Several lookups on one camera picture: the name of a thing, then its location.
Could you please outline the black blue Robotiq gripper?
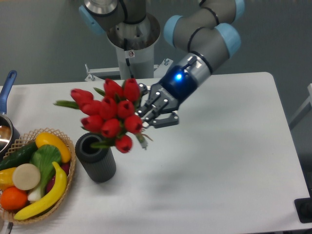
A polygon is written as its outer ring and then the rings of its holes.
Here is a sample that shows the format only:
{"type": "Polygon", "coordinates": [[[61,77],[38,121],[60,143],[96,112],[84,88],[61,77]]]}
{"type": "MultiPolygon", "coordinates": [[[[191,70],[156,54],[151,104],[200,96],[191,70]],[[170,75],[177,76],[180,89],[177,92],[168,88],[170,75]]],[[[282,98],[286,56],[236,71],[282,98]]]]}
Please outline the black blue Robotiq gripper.
{"type": "Polygon", "coordinates": [[[135,115],[147,115],[143,119],[144,129],[151,126],[158,129],[179,124],[179,116],[175,110],[197,89],[197,83],[185,67],[176,65],[151,87],[143,83],[139,83],[138,87],[140,98],[135,102],[135,115]],[[160,97],[156,98],[156,92],[159,92],[160,97]],[[168,101],[160,112],[173,112],[166,118],[156,119],[152,110],[164,102],[164,99],[168,101]]]}

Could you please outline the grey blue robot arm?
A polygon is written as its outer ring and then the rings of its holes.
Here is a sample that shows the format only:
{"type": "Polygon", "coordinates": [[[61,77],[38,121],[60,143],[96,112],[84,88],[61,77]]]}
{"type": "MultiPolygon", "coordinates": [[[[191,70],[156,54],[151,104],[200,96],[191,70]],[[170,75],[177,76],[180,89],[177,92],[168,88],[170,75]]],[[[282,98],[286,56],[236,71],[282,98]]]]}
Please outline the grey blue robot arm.
{"type": "Polygon", "coordinates": [[[160,28],[143,0],[86,0],[81,18],[95,34],[106,34],[115,47],[120,77],[149,78],[154,72],[154,45],[160,36],[186,56],[152,86],[140,85],[148,99],[137,114],[143,127],[179,123],[180,105],[240,48],[232,23],[245,10],[242,0],[202,0],[191,16],[172,16],[160,28]]]}

